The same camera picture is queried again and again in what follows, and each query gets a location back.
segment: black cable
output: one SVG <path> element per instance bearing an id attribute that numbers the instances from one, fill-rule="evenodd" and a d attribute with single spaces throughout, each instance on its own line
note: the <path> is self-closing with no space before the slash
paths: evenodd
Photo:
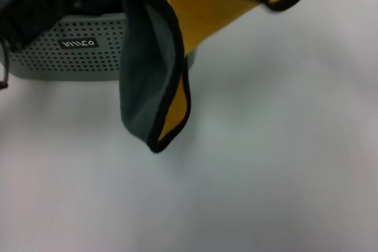
<path id="1" fill-rule="evenodd" d="M 2 46 L 4 54 L 4 79 L 0 81 L 0 90 L 8 88 L 8 79 L 9 79 L 9 50 L 6 46 L 5 38 L 0 37 L 0 44 Z"/>

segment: perforated grille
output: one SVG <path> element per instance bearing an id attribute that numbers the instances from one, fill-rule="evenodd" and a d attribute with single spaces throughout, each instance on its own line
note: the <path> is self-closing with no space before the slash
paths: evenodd
<path id="1" fill-rule="evenodd" d="M 28 48 L 11 53 L 11 73 L 42 80 L 117 80 L 125 30 L 124 14 L 67 17 Z M 57 41 L 89 37 L 99 47 L 67 50 Z"/>

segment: microfiber cloth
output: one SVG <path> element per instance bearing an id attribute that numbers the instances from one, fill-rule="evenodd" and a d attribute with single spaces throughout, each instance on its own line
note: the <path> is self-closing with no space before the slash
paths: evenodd
<path id="1" fill-rule="evenodd" d="M 155 152 L 182 131 L 191 109 L 195 48 L 259 4 L 284 11 L 300 0 L 122 0 L 128 19 L 120 68 L 125 127 Z"/>

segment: white table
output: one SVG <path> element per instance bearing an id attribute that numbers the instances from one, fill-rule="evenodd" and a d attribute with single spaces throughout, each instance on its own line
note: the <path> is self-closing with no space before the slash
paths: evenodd
<path id="1" fill-rule="evenodd" d="M 378 0 L 256 9 L 208 39 L 153 155 L 118 84 L 0 92 L 2 252 L 378 249 Z"/>

